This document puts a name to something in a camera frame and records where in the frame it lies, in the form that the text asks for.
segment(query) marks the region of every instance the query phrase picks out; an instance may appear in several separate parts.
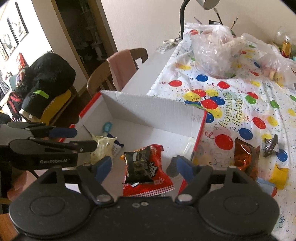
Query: chair backrest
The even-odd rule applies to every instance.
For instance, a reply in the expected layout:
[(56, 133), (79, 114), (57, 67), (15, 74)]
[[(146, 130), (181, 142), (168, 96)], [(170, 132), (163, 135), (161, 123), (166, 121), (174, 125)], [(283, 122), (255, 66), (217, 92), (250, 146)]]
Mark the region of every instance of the chair backrest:
[[(148, 59), (148, 53), (147, 50), (144, 48), (137, 48), (137, 49), (131, 49), (131, 56), (133, 57), (135, 66), (138, 70), (138, 65), (135, 62), (136, 59), (141, 58), (142, 63), (145, 63), (145, 61)], [(87, 91), (91, 96), (94, 96), (98, 88), (101, 88), (104, 90), (103, 82), (106, 82), (110, 90), (115, 90), (114, 85), (110, 82), (109, 78), (111, 76), (111, 71), (109, 67), (109, 63), (105, 61), (102, 63), (99, 67), (96, 68), (96, 70), (91, 74), (87, 81)]]
[(105, 61), (99, 67), (95, 69), (95, 71), (89, 77), (87, 81), (87, 91), (91, 96), (94, 96), (98, 92), (98, 88), (100, 87), (104, 90), (103, 82), (106, 82), (110, 90), (115, 90), (113, 84), (110, 82), (108, 77), (111, 76), (111, 71), (109, 68), (109, 63)]

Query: desk lamp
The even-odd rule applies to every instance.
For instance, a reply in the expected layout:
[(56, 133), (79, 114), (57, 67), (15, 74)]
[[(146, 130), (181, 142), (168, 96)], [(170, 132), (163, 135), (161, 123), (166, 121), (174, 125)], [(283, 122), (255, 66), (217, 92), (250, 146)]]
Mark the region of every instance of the desk lamp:
[[(184, 32), (184, 12), (187, 4), (190, 2), (190, 0), (185, 0), (182, 3), (181, 9), (180, 9), (180, 24), (181, 24), (181, 39), (183, 39), (183, 32)], [(204, 10), (210, 10), (214, 8), (220, 0), (197, 0), (197, 2), (204, 8)]]

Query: doorway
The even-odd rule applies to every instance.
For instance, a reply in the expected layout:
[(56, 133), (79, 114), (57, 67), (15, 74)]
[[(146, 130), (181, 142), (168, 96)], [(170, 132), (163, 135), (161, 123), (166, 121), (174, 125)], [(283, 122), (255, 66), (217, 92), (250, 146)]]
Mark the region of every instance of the doorway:
[(71, 41), (88, 76), (107, 59), (107, 53), (87, 0), (55, 0)]

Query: birthday tablecloth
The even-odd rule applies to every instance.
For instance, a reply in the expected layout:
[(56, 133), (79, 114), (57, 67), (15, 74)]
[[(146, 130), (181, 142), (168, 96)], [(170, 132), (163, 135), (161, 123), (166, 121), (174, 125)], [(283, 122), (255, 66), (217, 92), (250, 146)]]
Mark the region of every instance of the birthday tablecloth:
[(240, 57), (239, 73), (220, 80), (199, 72), (194, 63), (187, 24), (177, 46), (148, 95), (200, 106), (208, 111), (198, 146), (197, 163), (226, 169), (234, 164), (234, 140), (264, 148), (264, 139), (278, 135), (279, 152), (267, 158), (260, 151), (258, 177), (270, 180), (275, 164), (288, 168), (283, 190), (275, 189), (280, 217), (273, 230), (279, 240), (296, 238), (296, 94), (261, 74), (257, 63), (265, 52), (248, 42)]

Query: pink cloth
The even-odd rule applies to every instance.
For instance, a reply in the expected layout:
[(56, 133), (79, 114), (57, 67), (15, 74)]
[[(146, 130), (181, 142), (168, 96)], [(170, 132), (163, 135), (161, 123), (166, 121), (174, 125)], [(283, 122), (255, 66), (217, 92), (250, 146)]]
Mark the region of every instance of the pink cloth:
[(107, 61), (109, 62), (113, 84), (118, 91), (121, 91), (137, 72), (131, 52), (128, 49), (116, 52)]

